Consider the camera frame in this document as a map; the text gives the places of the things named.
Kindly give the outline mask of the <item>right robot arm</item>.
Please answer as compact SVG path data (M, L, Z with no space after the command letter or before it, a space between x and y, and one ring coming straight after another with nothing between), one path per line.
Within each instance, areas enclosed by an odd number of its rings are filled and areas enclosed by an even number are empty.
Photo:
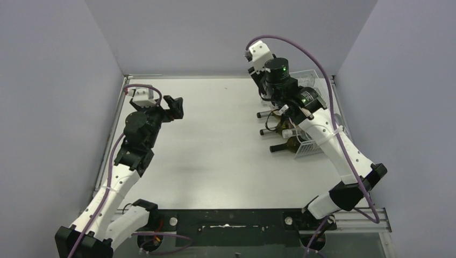
M260 70L248 73L260 96L307 133L334 165L340 182L315 197L304 212L322 219L339 210L351 211L387 173L387 168L365 157L334 120L330 107L313 87L301 86L290 76L288 60L272 58Z

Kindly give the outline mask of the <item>dark green wine bottle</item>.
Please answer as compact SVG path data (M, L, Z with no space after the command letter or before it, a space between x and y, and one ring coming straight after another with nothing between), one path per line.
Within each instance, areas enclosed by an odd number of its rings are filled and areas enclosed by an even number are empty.
M278 120L281 119L281 115L279 114L278 110L271 110L271 111L261 111L256 114L258 119L260 118L267 118L267 117L274 117Z

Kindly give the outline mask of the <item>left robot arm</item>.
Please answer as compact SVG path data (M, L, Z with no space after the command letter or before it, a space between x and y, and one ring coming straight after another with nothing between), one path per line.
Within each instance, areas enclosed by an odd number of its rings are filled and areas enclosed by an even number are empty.
M113 147L117 154L110 154L106 180L79 217L55 234L60 257L112 257L123 241L151 223L158 206L142 199L119 218L113 217L149 166L162 124L184 116L183 98L165 95L164 100L167 109L159 104L141 107L130 103L135 112L125 119L123 133Z

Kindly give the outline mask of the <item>clear round bottle black cap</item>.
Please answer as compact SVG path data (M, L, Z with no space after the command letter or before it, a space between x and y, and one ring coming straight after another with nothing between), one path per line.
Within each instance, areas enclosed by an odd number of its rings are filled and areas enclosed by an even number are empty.
M282 131L282 137L284 139L288 139L288 138L291 138L291 137L299 137L299 138L303 139L302 132L298 128L284 129Z

